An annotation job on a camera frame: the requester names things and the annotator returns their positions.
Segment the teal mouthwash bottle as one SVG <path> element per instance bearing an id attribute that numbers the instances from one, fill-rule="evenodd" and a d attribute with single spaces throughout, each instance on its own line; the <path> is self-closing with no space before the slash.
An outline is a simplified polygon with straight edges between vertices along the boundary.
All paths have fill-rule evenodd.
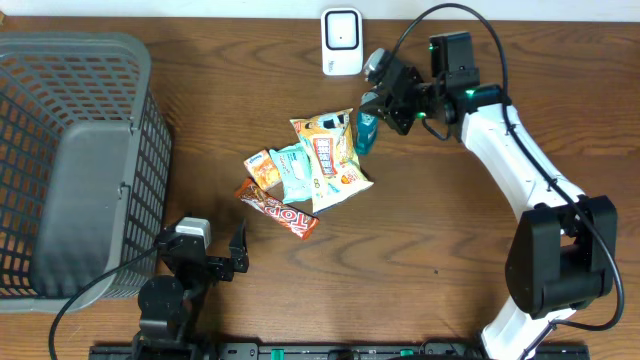
<path id="1" fill-rule="evenodd" d="M 355 151 L 366 156 L 372 150 L 378 133 L 379 118 L 358 110 Z"/>

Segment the brown chocolate bar wrapper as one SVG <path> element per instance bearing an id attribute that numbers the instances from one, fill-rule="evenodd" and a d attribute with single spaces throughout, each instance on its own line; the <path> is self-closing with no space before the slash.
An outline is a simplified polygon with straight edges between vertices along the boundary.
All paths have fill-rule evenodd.
<path id="1" fill-rule="evenodd" d="M 262 190 L 251 178 L 247 178 L 234 195 L 302 240 L 306 240 L 319 225 L 316 217 L 282 203 Z"/>

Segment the small orange snack packet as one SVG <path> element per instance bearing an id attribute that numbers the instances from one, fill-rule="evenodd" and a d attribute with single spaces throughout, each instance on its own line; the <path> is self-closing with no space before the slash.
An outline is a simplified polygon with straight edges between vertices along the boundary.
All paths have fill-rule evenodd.
<path id="1" fill-rule="evenodd" d="M 244 166 L 254 182 L 264 191 L 281 183 L 282 178 L 267 150 L 261 150 L 244 161 Z"/>

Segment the yellow snack bag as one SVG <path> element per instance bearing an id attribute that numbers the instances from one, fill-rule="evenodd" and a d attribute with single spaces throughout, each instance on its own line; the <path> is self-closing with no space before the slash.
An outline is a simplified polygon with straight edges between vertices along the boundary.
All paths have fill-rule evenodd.
<path id="1" fill-rule="evenodd" d="M 352 108 L 311 118 L 291 119 L 311 165 L 315 215 L 374 185 L 361 171 L 350 125 Z"/>

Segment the light teal wet wipes pack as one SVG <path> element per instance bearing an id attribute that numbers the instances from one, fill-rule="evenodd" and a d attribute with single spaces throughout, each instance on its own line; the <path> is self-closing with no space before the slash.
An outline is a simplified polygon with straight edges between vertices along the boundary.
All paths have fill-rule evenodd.
<path id="1" fill-rule="evenodd" d="M 269 155 L 279 171 L 284 191 L 284 204 L 304 202 L 311 198 L 311 165 L 300 143 L 280 150 L 270 150 Z"/>

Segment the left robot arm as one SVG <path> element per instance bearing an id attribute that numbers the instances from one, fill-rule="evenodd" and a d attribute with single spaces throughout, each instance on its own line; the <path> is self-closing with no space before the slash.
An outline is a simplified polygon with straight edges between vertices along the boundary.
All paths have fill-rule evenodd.
<path id="1" fill-rule="evenodd" d="M 192 333 L 206 294 L 218 282 L 230 282 L 249 269 L 246 223 L 229 243 L 228 257 L 207 253 L 211 226 L 205 219 L 184 217 L 162 230 L 154 244 L 171 271 L 148 280 L 138 295 L 141 335 L 151 341 L 180 343 Z"/>

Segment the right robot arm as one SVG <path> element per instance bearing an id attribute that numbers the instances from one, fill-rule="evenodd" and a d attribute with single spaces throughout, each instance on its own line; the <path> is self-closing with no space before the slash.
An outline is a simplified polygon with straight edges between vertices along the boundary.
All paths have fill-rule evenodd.
<path id="1" fill-rule="evenodd" d="M 589 197 L 551 163 L 498 84 L 483 84 L 467 32 L 430 37 L 431 82 L 379 48 L 363 67 L 373 86 L 361 112 L 405 135 L 416 120 L 443 123 L 486 167 L 518 226 L 505 264 L 509 297 L 480 333 L 483 357 L 532 359 L 561 323 L 608 295 L 615 269 L 617 211 Z"/>

